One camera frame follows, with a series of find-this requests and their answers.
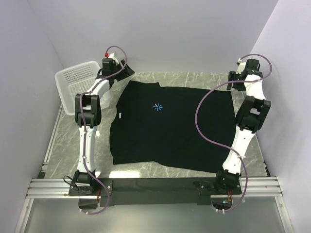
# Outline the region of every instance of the white laundry basket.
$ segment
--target white laundry basket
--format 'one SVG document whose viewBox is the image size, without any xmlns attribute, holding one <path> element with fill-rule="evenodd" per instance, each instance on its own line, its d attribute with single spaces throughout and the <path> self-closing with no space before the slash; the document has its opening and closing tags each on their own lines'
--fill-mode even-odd
<svg viewBox="0 0 311 233">
<path fill-rule="evenodd" d="M 56 85 L 67 115 L 74 115 L 75 97 L 91 88 L 100 66 L 97 62 L 85 62 L 63 69 L 55 74 Z M 101 98 L 101 109 L 109 107 L 112 98 L 107 91 Z"/>
</svg>

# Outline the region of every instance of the robotic arm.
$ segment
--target robotic arm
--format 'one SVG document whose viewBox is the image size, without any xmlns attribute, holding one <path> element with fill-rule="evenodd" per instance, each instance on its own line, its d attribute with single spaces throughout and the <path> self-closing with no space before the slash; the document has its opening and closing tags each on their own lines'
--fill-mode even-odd
<svg viewBox="0 0 311 233">
<path fill-rule="evenodd" d="M 87 91 L 90 94 L 85 94 L 82 97 L 82 106 L 84 116 L 86 118 L 86 130 L 84 129 L 84 123 L 82 119 L 81 107 L 80 107 L 80 96 L 77 94 L 75 98 L 75 121 L 79 126 L 80 132 L 80 155 L 77 171 L 74 174 L 73 182 L 76 186 L 90 186 L 95 188 L 96 182 L 89 176 L 84 166 L 84 159 L 86 160 L 86 166 L 88 170 L 95 175 L 95 164 L 94 164 L 94 144 L 95 134 L 98 125 L 102 119 L 102 112 L 100 106 L 100 99 L 105 96 L 105 93 L 112 87 L 114 80 L 123 80 L 135 72 L 125 64 L 124 60 L 121 63 L 125 68 L 117 75 L 111 77 L 109 80 L 103 78 L 117 73 L 122 69 L 121 64 L 115 57 L 114 53 L 111 53 L 107 58 L 103 58 L 103 68 L 99 70 L 98 76 L 95 80 L 94 85 Z"/>
<path fill-rule="evenodd" d="M 237 72 L 229 73 L 229 81 L 245 80 L 255 81 L 262 78 L 259 71 L 260 64 L 258 60 L 249 59 L 246 62 L 238 60 Z M 254 83 L 234 83 L 233 88 L 238 91 L 246 91 L 246 97 L 236 115 L 236 134 L 232 148 L 236 150 L 242 158 L 245 158 L 246 150 L 251 139 L 256 132 L 261 129 L 266 116 L 271 107 L 271 102 L 267 101 L 262 91 L 262 80 Z M 216 176 L 216 184 L 220 188 L 231 188 L 239 185 L 239 176 L 241 173 L 241 160 L 233 151 L 223 163 L 223 170 Z"/>
</svg>

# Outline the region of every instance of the t-shirt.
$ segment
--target t-shirt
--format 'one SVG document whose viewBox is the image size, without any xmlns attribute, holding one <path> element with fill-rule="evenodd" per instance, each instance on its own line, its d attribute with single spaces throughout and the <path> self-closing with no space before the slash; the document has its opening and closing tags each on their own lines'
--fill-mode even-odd
<svg viewBox="0 0 311 233">
<path fill-rule="evenodd" d="M 203 139 L 194 122 L 208 91 L 130 81 L 111 124 L 113 164 L 155 161 L 198 171 L 220 170 L 229 150 Z M 231 92 L 211 93 L 200 108 L 198 125 L 207 138 L 232 146 L 236 123 Z"/>
</svg>

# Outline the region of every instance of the white cable clip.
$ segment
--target white cable clip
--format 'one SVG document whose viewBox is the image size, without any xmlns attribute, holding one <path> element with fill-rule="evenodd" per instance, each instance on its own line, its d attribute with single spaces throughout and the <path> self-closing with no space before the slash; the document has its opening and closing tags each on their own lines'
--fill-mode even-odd
<svg viewBox="0 0 311 233">
<path fill-rule="evenodd" d="M 246 158 L 246 156 L 245 155 L 240 155 L 240 154 L 236 154 L 237 155 L 237 157 L 238 158 L 243 158 L 243 159 L 245 159 Z"/>
<path fill-rule="evenodd" d="M 114 52 L 112 52 L 112 53 L 109 55 L 108 58 L 113 59 L 113 60 L 117 63 L 117 65 L 119 64 L 119 61 L 118 61 L 117 58 L 115 57 L 115 53 L 114 53 Z"/>
<path fill-rule="evenodd" d="M 243 61 L 241 60 L 241 58 L 239 58 L 237 61 L 237 64 L 239 65 L 241 62 L 243 62 Z"/>
</svg>

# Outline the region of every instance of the marble surface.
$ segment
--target marble surface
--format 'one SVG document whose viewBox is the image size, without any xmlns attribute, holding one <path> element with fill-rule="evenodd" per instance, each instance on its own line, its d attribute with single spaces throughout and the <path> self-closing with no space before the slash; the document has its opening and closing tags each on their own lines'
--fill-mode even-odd
<svg viewBox="0 0 311 233">
<path fill-rule="evenodd" d="M 114 84 L 111 88 L 113 99 L 110 106 L 102 110 L 102 122 L 98 126 L 95 139 L 94 160 L 101 178 L 161 178 L 161 177 L 214 177 L 214 173 L 162 166 L 156 162 L 113 165 L 109 148 L 110 124 L 116 115 L 118 99 L 130 80 L 144 83 L 159 82 L 161 86 L 182 86 L 211 89 L 227 81 L 227 73 L 137 73 Z M 242 92 L 232 91 L 235 112 L 243 102 Z M 74 116 L 67 116 L 62 110 L 55 132 L 54 144 L 49 154 L 49 165 L 45 178 L 59 179 L 72 176 L 79 158 L 79 132 Z M 245 164 L 249 176 L 267 176 L 265 164 L 257 139 L 254 137 L 246 152 Z"/>
</svg>

